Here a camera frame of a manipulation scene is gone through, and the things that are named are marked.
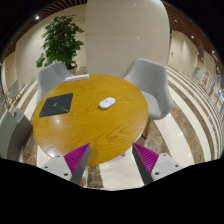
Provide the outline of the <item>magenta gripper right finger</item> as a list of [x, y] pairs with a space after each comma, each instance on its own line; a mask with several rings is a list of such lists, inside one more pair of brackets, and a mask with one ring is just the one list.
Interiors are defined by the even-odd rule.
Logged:
[[132, 145], [132, 154], [145, 185], [182, 169], [167, 153], [157, 154], [137, 143]]

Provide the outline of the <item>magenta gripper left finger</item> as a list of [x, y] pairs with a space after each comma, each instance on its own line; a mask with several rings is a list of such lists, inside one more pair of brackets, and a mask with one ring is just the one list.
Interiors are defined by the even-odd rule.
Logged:
[[85, 144], [66, 155], [56, 155], [42, 169], [79, 185], [90, 155], [90, 144]]

